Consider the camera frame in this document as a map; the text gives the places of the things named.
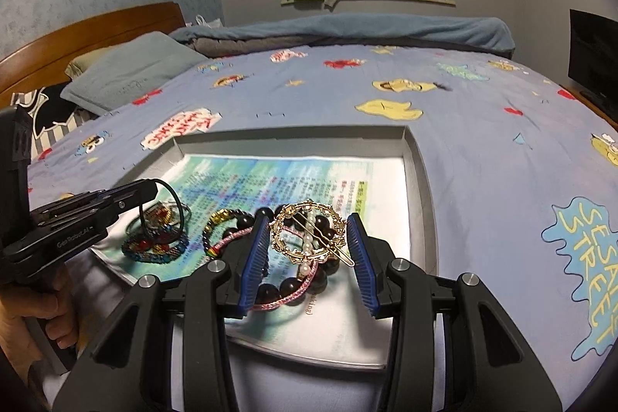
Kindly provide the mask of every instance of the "colorful beaded bracelet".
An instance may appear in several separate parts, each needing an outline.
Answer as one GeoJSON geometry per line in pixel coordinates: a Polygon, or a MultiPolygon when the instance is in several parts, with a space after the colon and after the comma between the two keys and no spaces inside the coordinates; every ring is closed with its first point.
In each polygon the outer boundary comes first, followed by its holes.
{"type": "MultiPolygon", "coordinates": [[[[163,228],[161,233],[163,238],[166,234],[173,231],[163,228]]],[[[132,261],[150,264],[169,264],[180,257],[189,244],[186,233],[181,233],[180,238],[174,246],[163,242],[152,242],[141,233],[134,234],[127,238],[122,246],[122,253],[132,261]]]]}

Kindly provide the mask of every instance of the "blue blanket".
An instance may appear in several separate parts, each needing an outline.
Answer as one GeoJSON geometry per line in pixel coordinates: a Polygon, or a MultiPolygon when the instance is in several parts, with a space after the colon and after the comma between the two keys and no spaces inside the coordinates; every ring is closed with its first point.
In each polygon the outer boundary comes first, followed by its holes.
{"type": "MultiPolygon", "coordinates": [[[[335,30],[346,19],[281,25],[335,30]]],[[[452,50],[298,47],[210,61],[61,139],[30,166],[32,207],[112,187],[178,128],[170,118],[202,108],[221,114],[211,131],[406,125],[431,188],[439,275],[483,279],[565,408],[593,378],[616,339],[618,134],[568,92],[511,61],[452,50]]]]}
{"type": "Polygon", "coordinates": [[[220,29],[196,25],[180,28],[170,34],[173,39],[182,43],[200,37],[247,41],[265,37],[299,35],[338,37],[341,39],[409,37],[423,41],[459,44],[492,53],[512,52],[515,49],[511,32],[502,20],[455,16],[341,13],[220,29]]]}

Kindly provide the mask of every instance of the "yellow cloud print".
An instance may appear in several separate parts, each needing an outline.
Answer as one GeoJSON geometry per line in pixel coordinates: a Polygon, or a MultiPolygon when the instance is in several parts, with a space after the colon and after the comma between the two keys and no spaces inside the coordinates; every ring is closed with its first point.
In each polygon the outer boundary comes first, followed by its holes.
{"type": "Polygon", "coordinates": [[[355,107],[356,110],[374,116],[384,116],[394,121],[413,121],[423,115],[420,109],[410,109],[412,102],[393,102],[391,100],[369,100],[355,107]]]}
{"type": "Polygon", "coordinates": [[[407,79],[396,79],[392,81],[373,81],[373,87],[380,91],[394,91],[401,93],[402,91],[430,91],[432,89],[443,89],[450,91],[448,86],[438,83],[415,83],[407,79]]]}
{"type": "Polygon", "coordinates": [[[618,166],[618,146],[613,138],[607,134],[600,137],[593,134],[591,142],[598,153],[610,160],[610,163],[618,166]]]}

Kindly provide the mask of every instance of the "sesame street print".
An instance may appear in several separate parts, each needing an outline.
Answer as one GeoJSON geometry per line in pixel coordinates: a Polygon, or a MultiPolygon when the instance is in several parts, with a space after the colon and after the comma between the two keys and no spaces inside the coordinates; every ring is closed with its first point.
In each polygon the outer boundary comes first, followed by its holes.
{"type": "MultiPolygon", "coordinates": [[[[555,224],[541,234],[546,242],[560,242],[556,254],[568,257],[566,274],[582,278],[571,298],[588,304],[589,335],[577,345],[577,361],[593,350],[601,355],[618,334],[618,232],[610,229],[605,206],[576,197],[566,208],[552,205],[555,224]]],[[[562,268],[564,262],[556,264],[562,268]]]]}

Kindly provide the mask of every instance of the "black cable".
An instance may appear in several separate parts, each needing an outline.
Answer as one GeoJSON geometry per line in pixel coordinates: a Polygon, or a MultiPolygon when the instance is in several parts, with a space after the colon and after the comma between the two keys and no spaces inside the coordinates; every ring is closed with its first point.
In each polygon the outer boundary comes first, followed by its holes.
{"type": "Polygon", "coordinates": [[[182,236],[183,229],[185,228],[185,213],[184,213],[184,210],[182,209],[182,203],[180,202],[180,198],[178,198],[178,194],[176,194],[176,192],[172,189],[170,184],[168,184],[164,180],[160,180],[159,178],[152,178],[151,180],[157,184],[161,184],[172,195],[172,198],[174,198],[174,202],[176,203],[176,206],[178,206],[178,217],[180,219],[180,222],[178,222],[177,232],[172,233],[171,238],[159,239],[157,236],[153,235],[150,232],[150,229],[148,229],[148,226],[146,225],[146,218],[144,218],[144,207],[143,205],[140,204],[141,230],[144,233],[144,236],[146,236],[146,238],[148,238],[153,244],[170,244],[176,241],[177,239],[180,239],[180,237],[182,236]]]}

